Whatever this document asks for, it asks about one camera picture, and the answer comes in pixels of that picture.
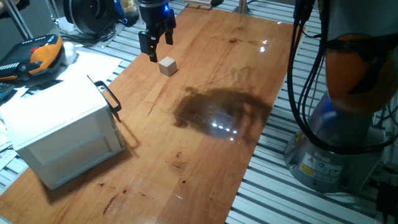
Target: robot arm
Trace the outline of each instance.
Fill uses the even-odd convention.
[[[321,0],[320,49],[313,69],[296,105],[292,87],[292,69],[299,36],[312,13],[314,0],[298,0],[294,12],[294,36],[290,52],[287,83],[290,106],[297,124],[316,147],[334,153],[365,153],[379,151],[395,141],[374,146],[331,145],[311,130],[305,118],[305,105],[322,57],[326,57],[326,85],[330,103],[348,114],[373,114],[381,110],[397,90],[391,52],[397,47],[398,21],[393,9],[398,2],[385,3],[366,0]]]
[[[176,26],[174,11],[167,0],[137,0],[141,17],[147,29],[138,33],[141,52],[157,62],[156,47],[164,33],[166,44],[173,45],[173,29]]]

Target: wooden cube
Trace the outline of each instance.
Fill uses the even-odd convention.
[[[177,71],[177,63],[174,59],[166,57],[159,62],[159,69],[162,74],[170,77]]]

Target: black device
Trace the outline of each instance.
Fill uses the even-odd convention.
[[[0,81],[29,80],[55,71],[61,64],[62,39],[44,35],[16,44],[0,60]]]
[[[5,97],[7,97],[8,94],[12,93],[14,88],[15,86],[12,84],[0,82],[0,101],[5,99]]]
[[[173,29],[176,26],[174,11],[167,0],[137,0],[142,20],[147,29],[138,33],[141,52],[149,56],[151,62],[157,62],[156,46],[162,34],[166,44],[173,45]]]
[[[110,25],[120,19],[114,0],[63,0],[67,21],[86,35],[99,38]]]

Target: wooden tabletop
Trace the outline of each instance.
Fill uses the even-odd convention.
[[[110,89],[126,150],[50,191],[27,169],[0,197],[12,223],[224,223],[287,71],[292,26],[185,8],[168,78],[141,54]]]

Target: metal pole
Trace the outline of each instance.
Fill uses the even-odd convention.
[[[58,22],[58,20],[61,18],[60,13],[58,11],[57,5],[55,4],[54,0],[46,0],[47,6],[49,7],[49,11],[51,13],[51,19],[54,22]]]
[[[244,15],[251,15],[251,11],[248,11],[246,0],[239,0],[239,6],[234,10],[234,12]]]
[[[19,13],[17,6],[14,4],[14,0],[2,0],[2,2],[22,38],[24,40],[33,39],[33,35],[30,32],[29,28],[26,26],[26,23]]]

